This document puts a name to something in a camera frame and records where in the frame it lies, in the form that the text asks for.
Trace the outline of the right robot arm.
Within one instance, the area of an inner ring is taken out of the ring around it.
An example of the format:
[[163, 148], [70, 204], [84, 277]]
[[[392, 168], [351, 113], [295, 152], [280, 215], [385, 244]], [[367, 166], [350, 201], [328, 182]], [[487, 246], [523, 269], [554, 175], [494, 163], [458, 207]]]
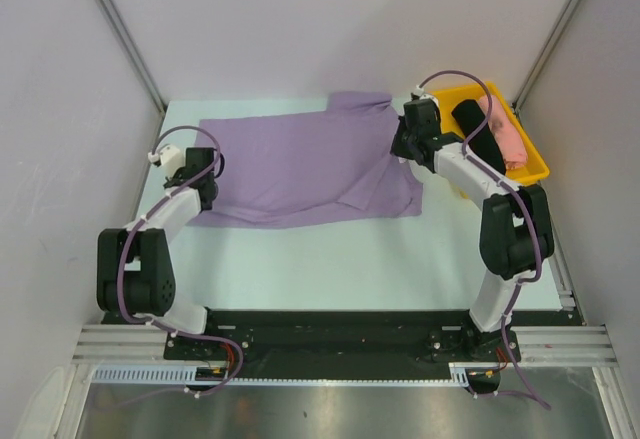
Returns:
[[462, 191], [481, 212], [479, 251], [486, 273], [461, 347], [473, 360], [484, 360], [506, 340], [507, 326], [522, 287], [538, 281], [545, 259], [554, 252], [545, 191], [524, 186], [490, 167], [455, 133], [441, 130], [433, 97], [413, 96], [394, 136], [391, 153], [412, 160]]

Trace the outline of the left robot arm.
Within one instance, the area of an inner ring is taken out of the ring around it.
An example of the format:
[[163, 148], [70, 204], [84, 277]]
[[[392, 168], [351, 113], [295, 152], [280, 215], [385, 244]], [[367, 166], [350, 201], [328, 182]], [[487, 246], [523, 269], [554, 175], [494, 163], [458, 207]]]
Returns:
[[149, 159], [165, 170], [163, 195], [126, 226], [99, 234], [97, 304], [133, 324], [187, 333], [187, 348], [207, 359], [219, 351], [221, 335], [206, 325], [204, 306], [179, 296], [169, 245], [188, 223], [212, 209], [224, 156], [215, 147], [181, 151], [167, 145]]

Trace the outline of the purple t shirt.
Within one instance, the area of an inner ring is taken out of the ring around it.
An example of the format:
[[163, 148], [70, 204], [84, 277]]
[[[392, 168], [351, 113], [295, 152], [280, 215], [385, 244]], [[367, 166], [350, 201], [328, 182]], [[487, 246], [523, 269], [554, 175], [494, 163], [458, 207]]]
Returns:
[[381, 92], [337, 92], [317, 112], [203, 119], [225, 168], [198, 227], [285, 229], [422, 212], [423, 185], [392, 155], [399, 116]]

